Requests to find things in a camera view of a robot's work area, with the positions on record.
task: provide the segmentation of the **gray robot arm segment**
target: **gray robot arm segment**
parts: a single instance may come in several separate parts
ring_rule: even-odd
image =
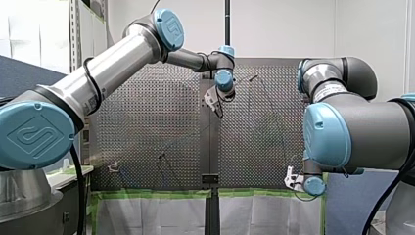
[[[222,46],[209,57],[175,52],[183,42],[176,15],[168,9],[156,10],[131,23],[122,40],[83,68],[51,86],[38,85],[0,108],[0,167],[33,169],[60,159],[83,128],[84,118],[147,64],[169,62],[194,71],[217,70],[217,90],[233,95],[233,48]]]
[[[349,58],[307,60],[300,69],[299,89],[314,103],[306,108],[303,121],[304,191],[324,192],[321,172],[350,174],[360,167],[403,166],[414,116],[397,102],[367,101],[376,94],[376,77],[366,63]]]

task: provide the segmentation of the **logo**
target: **logo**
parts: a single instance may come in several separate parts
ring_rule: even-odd
[[[169,32],[171,32],[171,34],[175,36],[174,40],[176,40],[178,37],[182,35],[180,25],[175,17],[172,17],[167,21],[167,29]]]
[[[39,159],[64,135],[43,116],[36,116],[8,134],[8,139],[26,154]]]

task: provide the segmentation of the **green tape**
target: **green tape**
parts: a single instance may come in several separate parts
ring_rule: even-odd
[[[82,171],[85,171],[87,169],[92,169],[93,166],[91,165],[83,165],[82,166]],[[71,168],[68,168],[66,170],[64,170],[64,172],[62,172],[62,174],[76,174],[76,169],[72,166]]]
[[[46,175],[52,175],[52,174],[56,174],[56,173],[59,173],[59,172],[60,172],[59,169],[55,169],[55,170],[47,172]]]
[[[323,180],[327,182],[328,174],[323,174]],[[252,196],[269,196],[269,197],[284,197],[294,198],[295,194],[292,190],[278,190],[278,189],[219,189],[220,198],[235,198],[235,197],[252,197]],[[305,199],[311,199],[306,193],[297,192],[299,197]],[[205,199],[211,197],[210,190],[190,190],[190,191],[154,191],[149,189],[121,189],[119,191],[98,191],[91,193],[91,205],[89,211],[92,216],[92,235],[97,234],[97,215],[100,203],[103,200],[111,199]],[[326,195],[321,198],[321,223],[320,231],[321,235],[325,234],[325,221],[326,221]]]
[[[297,192],[299,197],[311,199],[312,196]],[[284,197],[294,198],[296,195],[292,190],[283,189],[219,189],[219,198],[238,198],[238,197],[252,197],[252,196],[269,196],[269,197]]]
[[[210,198],[210,190],[153,191],[149,189],[120,189],[119,191],[97,191],[91,193],[92,235],[97,234],[97,216],[100,203],[111,199],[205,199]]]

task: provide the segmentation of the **metal pole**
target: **metal pole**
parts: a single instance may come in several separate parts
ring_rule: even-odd
[[[231,1],[225,0],[225,45],[231,45]]]

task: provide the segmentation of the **pegboard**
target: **pegboard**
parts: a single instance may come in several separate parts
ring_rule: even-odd
[[[287,165],[300,169],[305,103],[297,90],[298,64],[286,59],[237,62],[237,95],[223,106],[226,118],[219,133],[220,187],[283,189]]]
[[[94,190],[200,188],[199,82],[191,70],[146,66],[103,102],[91,121]]]
[[[220,187],[285,188],[287,165],[300,169],[303,151],[299,61],[237,59],[235,100],[223,104],[224,119],[208,132],[215,145],[201,138],[209,124],[201,118],[201,76],[165,64],[144,67],[91,119],[93,190],[200,189],[202,168],[219,173]],[[207,155],[206,146],[218,151]],[[120,172],[109,173],[115,162]]]

